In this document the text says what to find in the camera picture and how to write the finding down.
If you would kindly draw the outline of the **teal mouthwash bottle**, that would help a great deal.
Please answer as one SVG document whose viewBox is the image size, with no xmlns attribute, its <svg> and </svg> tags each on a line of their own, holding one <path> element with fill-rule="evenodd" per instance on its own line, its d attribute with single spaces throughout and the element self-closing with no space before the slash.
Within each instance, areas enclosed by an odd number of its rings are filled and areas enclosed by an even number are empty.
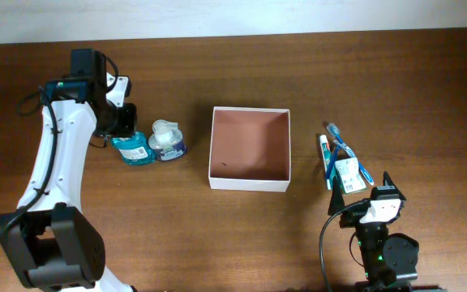
<svg viewBox="0 0 467 292">
<path fill-rule="evenodd" d="M 111 145 L 121 153 L 122 160 L 128 165 L 147 165 L 156 160 L 143 132 L 137 131 L 129 138 L 112 138 Z"/>
</svg>

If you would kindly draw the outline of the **pink open cardboard box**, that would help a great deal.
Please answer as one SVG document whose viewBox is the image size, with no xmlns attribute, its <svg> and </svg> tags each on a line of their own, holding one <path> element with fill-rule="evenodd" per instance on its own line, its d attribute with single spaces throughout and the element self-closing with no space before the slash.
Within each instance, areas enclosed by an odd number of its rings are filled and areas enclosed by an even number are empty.
<svg viewBox="0 0 467 292">
<path fill-rule="evenodd" d="M 208 181 L 215 190 L 287 191 L 291 181 L 290 110 L 214 107 Z"/>
</svg>

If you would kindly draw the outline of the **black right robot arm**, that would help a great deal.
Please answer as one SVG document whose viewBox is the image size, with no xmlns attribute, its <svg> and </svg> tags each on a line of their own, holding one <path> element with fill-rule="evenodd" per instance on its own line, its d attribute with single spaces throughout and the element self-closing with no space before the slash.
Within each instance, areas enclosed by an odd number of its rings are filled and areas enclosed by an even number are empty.
<svg viewBox="0 0 467 292">
<path fill-rule="evenodd" d="M 405 196 L 383 173 L 383 184 L 374 187 L 368 198 L 346 204 L 338 178 L 332 180 L 332 197 L 328 207 L 328 220 L 319 236 L 320 268 L 327 290 L 328 281 L 323 256 L 323 237 L 329 224 L 340 219 L 342 229 L 353 228 L 351 239 L 357 239 L 362 256 L 366 280 L 355 284 L 356 291 L 443 291 L 437 285 L 414 286 L 418 279 L 417 264 L 419 243 L 402 234 L 389 232 L 388 226 L 401 216 Z"/>
</svg>

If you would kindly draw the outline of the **white green toothpaste tube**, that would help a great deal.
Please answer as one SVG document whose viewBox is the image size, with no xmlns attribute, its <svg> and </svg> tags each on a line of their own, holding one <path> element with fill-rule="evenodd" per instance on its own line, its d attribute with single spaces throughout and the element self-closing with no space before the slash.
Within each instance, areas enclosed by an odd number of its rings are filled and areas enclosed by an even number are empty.
<svg viewBox="0 0 467 292">
<path fill-rule="evenodd" d="M 320 152 L 322 154 L 322 159 L 323 159 L 323 166 L 324 166 L 324 178 L 326 182 L 326 187 L 330 191 L 332 189 L 332 184 L 331 184 L 331 179 L 328 175 L 328 165 L 330 162 L 331 158 L 331 150 L 328 142 L 328 138 L 326 135 L 321 135 L 319 137 L 319 146 L 320 146 Z"/>
</svg>

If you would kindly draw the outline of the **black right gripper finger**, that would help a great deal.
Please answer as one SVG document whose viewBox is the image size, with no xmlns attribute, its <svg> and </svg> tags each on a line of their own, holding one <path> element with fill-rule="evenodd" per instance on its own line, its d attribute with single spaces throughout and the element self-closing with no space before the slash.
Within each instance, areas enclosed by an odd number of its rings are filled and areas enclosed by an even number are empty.
<svg viewBox="0 0 467 292">
<path fill-rule="evenodd" d="M 332 187 L 332 196 L 328 206 L 328 215 L 333 216 L 345 208 L 345 201 L 339 187 Z"/>
<path fill-rule="evenodd" d="M 390 174 L 387 171 L 383 172 L 383 186 L 389 189 L 397 189 L 396 184 L 392 181 Z"/>
</svg>

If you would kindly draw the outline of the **blue toothbrush with clear cap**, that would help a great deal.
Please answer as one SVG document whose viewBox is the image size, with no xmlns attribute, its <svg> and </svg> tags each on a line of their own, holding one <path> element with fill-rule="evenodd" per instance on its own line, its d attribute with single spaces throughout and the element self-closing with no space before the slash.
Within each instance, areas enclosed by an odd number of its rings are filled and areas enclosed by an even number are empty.
<svg viewBox="0 0 467 292">
<path fill-rule="evenodd" d="M 341 138 L 340 130 L 334 123 L 329 123 L 326 126 L 328 133 L 332 136 L 334 144 L 341 150 L 345 151 L 349 157 L 356 157 L 354 151 L 351 147 L 349 147 Z M 374 185 L 375 182 L 371 177 L 370 173 L 366 170 L 366 168 L 362 165 L 361 162 L 358 163 L 358 168 L 364 179 L 370 184 Z"/>
</svg>

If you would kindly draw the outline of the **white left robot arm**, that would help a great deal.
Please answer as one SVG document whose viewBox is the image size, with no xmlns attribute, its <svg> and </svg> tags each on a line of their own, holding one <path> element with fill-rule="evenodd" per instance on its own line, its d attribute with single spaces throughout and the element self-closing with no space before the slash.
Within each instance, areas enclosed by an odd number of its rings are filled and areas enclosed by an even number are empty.
<svg viewBox="0 0 467 292">
<path fill-rule="evenodd" d="M 71 70 L 38 88 L 41 141 L 16 210 L 0 214 L 0 246 L 21 285 L 42 291 L 133 291 L 106 266 L 105 244 L 83 215 L 81 182 L 92 137 L 130 138 L 130 80 L 94 49 L 71 51 Z"/>
</svg>

